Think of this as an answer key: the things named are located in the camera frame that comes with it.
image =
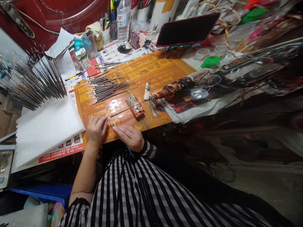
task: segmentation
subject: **fingers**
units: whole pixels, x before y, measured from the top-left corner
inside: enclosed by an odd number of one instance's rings
[[[129,143],[131,139],[125,135],[119,128],[113,127],[115,133],[119,136],[120,140],[122,140],[124,143]]]
[[[98,120],[101,118],[101,116],[92,116],[90,119],[89,119],[89,121],[88,121],[88,123],[91,123],[92,125],[95,125],[97,122],[98,122]]]
[[[120,125],[120,127],[127,129],[132,134],[135,134],[135,133],[139,132],[137,129],[135,129],[134,127],[129,126],[129,125]]]
[[[132,132],[130,132],[128,129],[118,126],[119,129],[121,130],[121,132],[123,132],[125,135],[127,135],[128,138],[132,139],[134,134]]]
[[[103,127],[102,127],[102,132],[105,133],[106,131],[106,128],[107,128],[107,121],[108,121],[108,118],[105,120],[104,124],[103,124]]]
[[[107,119],[106,117],[100,117],[96,122],[96,127],[102,130],[103,123],[105,122],[106,119]]]

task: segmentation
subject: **foam sheet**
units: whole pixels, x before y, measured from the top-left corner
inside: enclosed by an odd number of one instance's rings
[[[48,100],[44,108],[17,120],[14,167],[32,162],[83,131],[85,127],[69,94],[64,99]]]

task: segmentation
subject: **red door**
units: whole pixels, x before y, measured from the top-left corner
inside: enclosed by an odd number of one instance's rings
[[[64,28],[71,34],[84,32],[85,27],[107,12],[108,0],[19,0],[12,5],[25,13],[45,29],[60,32]],[[34,32],[34,38],[28,37],[7,11],[0,6],[0,27],[24,50],[31,52],[35,44],[48,50],[58,35],[49,33],[20,13],[21,17]]]

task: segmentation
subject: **door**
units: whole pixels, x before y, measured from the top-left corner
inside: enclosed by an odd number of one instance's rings
[[[104,17],[108,9],[107,0],[0,0],[0,4],[0,27],[29,52],[35,46],[40,51],[48,50],[61,27],[71,34],[84,32],[87,25]],[[24,31],[21,27],[26,24],[29,30]]]

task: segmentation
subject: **hand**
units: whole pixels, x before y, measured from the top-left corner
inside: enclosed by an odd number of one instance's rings
[[[125,142],[132,151],[140,152],[142,150],[144,139],[140,131],[128,125],[113,127],[113,129],[118,134],[120,140]]]
[[[102,144],[107,128],[107,117],[92,116],[88,121],[88,141],[89,143],[100,147]]]

